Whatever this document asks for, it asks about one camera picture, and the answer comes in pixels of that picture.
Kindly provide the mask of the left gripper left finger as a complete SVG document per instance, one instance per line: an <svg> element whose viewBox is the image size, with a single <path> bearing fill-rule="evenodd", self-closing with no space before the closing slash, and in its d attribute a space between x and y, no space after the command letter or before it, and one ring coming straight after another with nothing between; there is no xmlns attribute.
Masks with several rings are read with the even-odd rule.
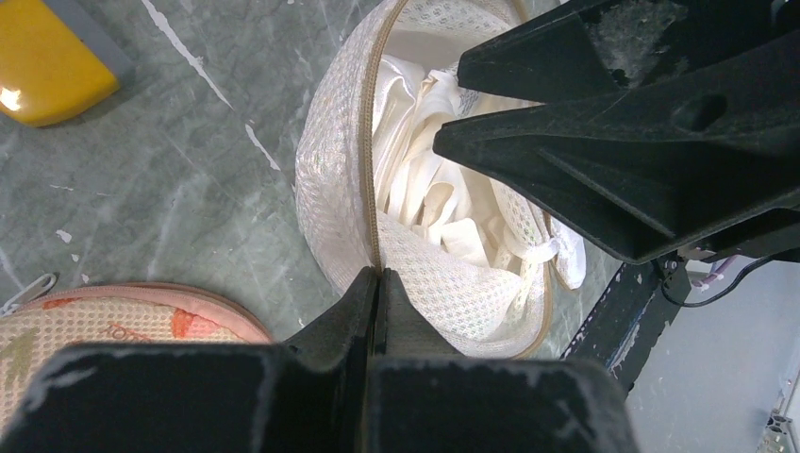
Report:
<svg viewBox="0 0 800 453"><path fill-rule="evenodd" d="M279 344L85 344L33 378L5 452L365 452L378 275Z"/></svg>

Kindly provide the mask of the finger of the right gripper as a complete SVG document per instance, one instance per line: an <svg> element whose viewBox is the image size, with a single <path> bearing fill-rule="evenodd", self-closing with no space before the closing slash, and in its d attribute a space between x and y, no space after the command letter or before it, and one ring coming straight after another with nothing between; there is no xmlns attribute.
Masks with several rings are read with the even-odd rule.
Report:
<svg viewBox="0 0 800 453"><path fill-rule="evenodd" d="M568 1L464 52L458 83L541 103L638 89L775 35L770 1Z"/></svg>

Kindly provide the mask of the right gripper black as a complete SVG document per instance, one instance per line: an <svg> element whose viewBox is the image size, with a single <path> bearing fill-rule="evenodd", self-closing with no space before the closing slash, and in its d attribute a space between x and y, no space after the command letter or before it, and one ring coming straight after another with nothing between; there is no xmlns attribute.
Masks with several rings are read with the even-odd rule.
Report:
<svg viewBox="0 0 800 453"><path fill-rule="evenodd" d="M509 186L610 254L715 259L799 245L799 4L690 1L692 73L446 124L434 152Z"/></svg>

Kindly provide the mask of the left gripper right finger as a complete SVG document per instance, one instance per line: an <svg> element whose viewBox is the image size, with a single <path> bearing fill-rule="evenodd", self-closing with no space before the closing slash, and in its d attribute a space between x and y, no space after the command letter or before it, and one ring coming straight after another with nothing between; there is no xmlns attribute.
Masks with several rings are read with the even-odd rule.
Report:
<svg viewBox="0 0 800 453"><path fill-rule="evenodd" d="M591 361L369 352L361 452L637 452L620 385Z"/></svg>

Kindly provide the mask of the white satin bra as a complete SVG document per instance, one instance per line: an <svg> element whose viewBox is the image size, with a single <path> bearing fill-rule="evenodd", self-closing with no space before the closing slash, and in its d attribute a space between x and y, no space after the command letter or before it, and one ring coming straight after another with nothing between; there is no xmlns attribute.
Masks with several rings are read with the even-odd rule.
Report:
<svg viewBox="0 0 800 453"><path fill-rule="evenodd" d="M513 259L539 265L562 249L541 210L433 152L445 123L505 104L460 88L450 72L427 72L390 55L379 63L373 128L377 206L426 243L483 268L508 269Z"/></svg>

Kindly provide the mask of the beige mesh laundry bag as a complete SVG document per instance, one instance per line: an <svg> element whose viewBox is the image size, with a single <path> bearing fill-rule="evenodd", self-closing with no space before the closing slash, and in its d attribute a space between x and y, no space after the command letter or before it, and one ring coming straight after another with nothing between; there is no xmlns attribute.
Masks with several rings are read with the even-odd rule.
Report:
<svg viewBox="0 0 800 453"><path fill-rule="evenodd" d="M568 290L584 281L584 242L511 188L541 210L550 234L561 238L562 249L550 261L527 265L513 259L508 269L477 267L391 220L375 199L378 67L390 55L427 72L450 72L458 84L463 52L521 25L527 16L520 1L379 3L332 60L296 152L298 222L328 281L344 292L363 267L393 270L414 310L458 352L472 357L517 358L537 349L552 319L551 280Z"/></svg>

